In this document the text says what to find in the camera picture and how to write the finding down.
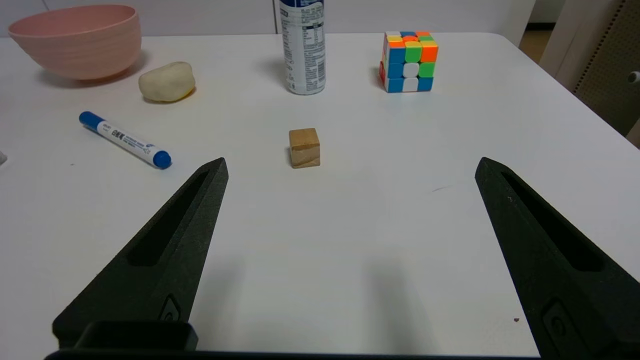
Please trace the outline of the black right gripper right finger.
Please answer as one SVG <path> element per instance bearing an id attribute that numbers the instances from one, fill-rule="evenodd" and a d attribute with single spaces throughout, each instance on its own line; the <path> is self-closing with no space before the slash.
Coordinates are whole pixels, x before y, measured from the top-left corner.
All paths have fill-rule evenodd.
<path id="1" fill-rule="evenodd" d="M 637 360 L 640 285 L 512 169 L 474 175 L 544 360 Z"/>

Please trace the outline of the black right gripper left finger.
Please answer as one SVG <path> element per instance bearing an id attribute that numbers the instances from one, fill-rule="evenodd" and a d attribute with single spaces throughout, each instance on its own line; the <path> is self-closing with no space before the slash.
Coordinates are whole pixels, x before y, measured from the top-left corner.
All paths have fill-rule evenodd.
<path id="1" fill-rule="evenodd" d="M 60 348 L 98 322 L 188 321 L 228 179 L 220 157 L 179 187 L 55 318 Z"/>

